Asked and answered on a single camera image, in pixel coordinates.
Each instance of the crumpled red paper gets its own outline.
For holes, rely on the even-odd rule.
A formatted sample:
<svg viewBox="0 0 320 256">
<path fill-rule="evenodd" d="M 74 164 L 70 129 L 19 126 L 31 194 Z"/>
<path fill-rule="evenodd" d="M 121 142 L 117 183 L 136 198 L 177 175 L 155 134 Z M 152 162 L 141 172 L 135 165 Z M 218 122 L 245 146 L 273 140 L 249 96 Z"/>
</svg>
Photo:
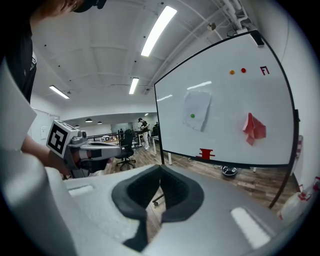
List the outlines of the crumpled red paper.
<svg viewBox="0 0 320 256">
<path fill-rule="evenodd" d="M 251 146 L 255 143 L 256 139 L 263 139 L 266 137 L 266 126 L 251 113 L 248 114 L 242 130 L 247 134 L 246 142 Z"/>
</svg>

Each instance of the black shirt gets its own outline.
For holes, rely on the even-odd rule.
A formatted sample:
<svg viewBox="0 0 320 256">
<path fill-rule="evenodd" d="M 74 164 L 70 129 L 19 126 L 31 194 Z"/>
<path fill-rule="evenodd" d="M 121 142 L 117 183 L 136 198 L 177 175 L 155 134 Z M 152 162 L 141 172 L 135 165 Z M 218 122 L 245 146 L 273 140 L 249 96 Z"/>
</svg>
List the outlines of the black shirt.
<svg viewBox="0 0 320 256">
<path fill-rule="evenodd" d="M 12 77 L 29 103 L 37 70 L 37 57 L 33 52 L 31 36 L 30 23 L 26 22 L 20 33 L 14 35 L 5 54 Z"/>
<path fill-rule="evenodd" d="M 143 121 L 143 122 L 142 122 L 142 126 L 147 126 L 147 125 L 148 125 L 148 124 L 147 124 L 146 121 Z M 147 126 L 146 128 L 143 128 L 142 131 L 143 131 L 144 133 L 148 132 L 148 131 L 149 131 L 148 126 Z"/>
</svg>

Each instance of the whiteboard frame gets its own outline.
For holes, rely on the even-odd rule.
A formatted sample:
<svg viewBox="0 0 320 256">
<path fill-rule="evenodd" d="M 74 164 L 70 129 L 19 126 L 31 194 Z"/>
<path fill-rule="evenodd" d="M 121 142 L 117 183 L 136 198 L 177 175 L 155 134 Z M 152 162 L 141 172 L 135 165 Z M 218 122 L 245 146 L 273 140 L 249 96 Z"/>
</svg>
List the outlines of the whiteboard frame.
<svg viewBox="0 0 320 256">
<path fill-rule="evenodd" d="M 183 63 L 185 63 L 188 60 L 192 59 L 193 57 L 197 56 L 198 54 L 200 54 L 200 53 L 202 53 L 202 52 L 204 52 L 204 51 L 206 51 L 206 50 L 208 50 L 208 49 L 210 49 L 210 48 L 212 48 L 212 47 L 214 47 L 216 45 L 219 45 L 219 44 L 221 44 L 221 43 L 223 43 L 225 41 L 232 40 L 234 38 L 241 37 L 241 36 L 248 35 L 248 34 L 250 34 L 252 36 L 252 38 L 260 37 L 261 39 L 263 39 L 264 43 L 270 49 L 271 53 L 273 54 L 274 58 L 276 59 L 278 65 L 279 65 L 279 67 L 280 67 L 280 69 L 282 71 L 283 77 L 285 79 L 285 82 L 286 82 L 286 85 L 287 85 L 287 88 L 288 88 L 288 91 L 289 91 L 290 100 L 291 100 L 291 107 L 292 107 L 292 113 L 293 113 L 293 142 L 292 142 L 291 155 L 290 155 L 288 164 L 250 164 L 250 163 L 225 162 L 225 161 L 218 161 L 218 160 L 211 160 L 211 159 L 210 160 L 201 159 L 201 158 L 196 158 L 193 155 L 184 155 L 184 154 L 181 154 L 181 153 L 178 153 L 178 152 L 172 152 L 172 151 L 168 151 L 168 150 L 163 150 L 162 139 L 161 139 L 161 120 L 159 118 L 156 84 L 158 82 L 160 82 L 164 77 L 166 77 L 169 73 L 174 71 L 176 68 L 181 66 Z M 235 35 L 235 36 L 230 37 L 230 38 L 226 38 L 224 40 L 221 40 L 221 41 L 219 41 L 217 43 L 214 43 L 214 44 L 212 44 L 212 45 L 200 50 L 199 52 L 195 53 L 194 55 L 190 56 L 189 58 L 185 59 L 180 64 L 178 64 L 177 66 L 172 68 L 165 75 L 163 75 L 158 81 L 156 81 L 154 83 L 153 87 L 154 87 L 154 95 L 155 95 L 156 112 L 157 112 L 158 123 L 159 123 L 158 133 L 159 133 L 159 146 L 160 146 L 162 164 L 165 163 L 164 162 L 163 152 L 168 152 L 168 153 L 176 154 L 176 155 L 179 155 L 179 156 L 188 157 L 188 158 L 191 158 L 192 160 L 195 160 L 195 161 L 198 161 L 198 162 L 204 162 L 204 163 L 213 164 L 213 165 L 219 165 L 219 166 L 236 167 L 236 168 L 242 168 L 242 169 L 250 169 L 251 167 L 261 167 L 261 168 L 285 168 L 285 167 L 287 167 L 289 169 L 292 169 L 293 163 L 294 163 L 294 160 L 295 160 L 295 157 L 296 157 L 297 147 L 298 147 L 298 136 L 299 136 L 298 111 L 295 110 L 295 104 L 294 104 L 294 99 L 293 99 L 291 87 L 289 85 L 288 78 L 286 76 L 286 73 L 285 73 L 285 71 L 284 71 L 284 69 L 283 69 L 283 67 L 282 67 L 277 55 L 275 54 L 275 52 L 273 51 L 273 49 L 271 48 L 269 43 L 265 40 L 265 38 L 257 30 L 249 31 L 249 32 L 246 32 L 246 33 Z"/>
</svg>

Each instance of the desk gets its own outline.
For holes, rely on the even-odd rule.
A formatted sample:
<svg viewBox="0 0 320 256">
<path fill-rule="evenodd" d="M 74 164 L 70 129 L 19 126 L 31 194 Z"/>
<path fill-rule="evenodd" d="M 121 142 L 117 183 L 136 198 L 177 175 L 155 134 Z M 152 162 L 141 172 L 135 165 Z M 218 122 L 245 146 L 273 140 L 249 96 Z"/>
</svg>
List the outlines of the desk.
<svg viewBox="0 0 320 256">
<path fill-rule="evenodd" d="M 154 150 L 154 154 L 157 154 L 157 150 L 156 150 L 156 143 L 155 141 L 159 140 L 159 136 L 153 136 L 152 137 L 152 143 L 153 143 L 153 150 Z M 168 158 L 169 158 L 169 165 L 172 165 L 172 161 L 171 161 L 171 153 L 168 152 Z"/>
</svg>

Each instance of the ceiling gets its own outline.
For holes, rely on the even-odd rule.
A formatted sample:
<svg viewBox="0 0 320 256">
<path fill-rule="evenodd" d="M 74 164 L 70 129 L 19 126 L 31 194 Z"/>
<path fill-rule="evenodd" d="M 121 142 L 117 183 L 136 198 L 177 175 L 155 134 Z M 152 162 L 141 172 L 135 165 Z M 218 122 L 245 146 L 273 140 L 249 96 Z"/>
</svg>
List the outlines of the ceiling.
<svg viewBox="0 0 320 256">
<path fill-rule="evenodd" d="M 166 6 L 177 13 L 150 56 L 141 56 Z M 209 46 L 227 37 L 232 28 L 221 6 L 219 0 L 107 0 L 100 10 L 93 7 L 46 19 L 32 30 L 38 61 L 32 93 L 63 107 L 64 112 L 97 102 L 105 107 L 115 102 L 155 105 L 154 82 L 172 63 L 177 64 L 174 60 L 188 45 L 203 41 Z M 215 31 L 207 29 L 208 22 L 218 26 Z M 139 78 L 135 96 L 129 95 L 133 77 Z M 51 85 L 70 92 L 70 99 L 55 94 Z"/>
<path fill-rule="evenodd" d="M 143 113 L 124 113 L 124 114 L 105 114 L 105 115 L 96 115 L 90 117 L 92 122 L 86 122 L 86 117 L 77 118 L 72 120 L 65 120 L 67 124 L 71 126 L 79 125 L 80 127 L 89 127 L 97 125 L 97 122 L 102 122 L 103 124 L 123 124 L 123 123 L 132 123 L 138 122 L 139 118 L 145 120 L 151 120 L 156 117 L 157 113 L 149 113 L 148 116 L 145 116 Z"/>
</svg>

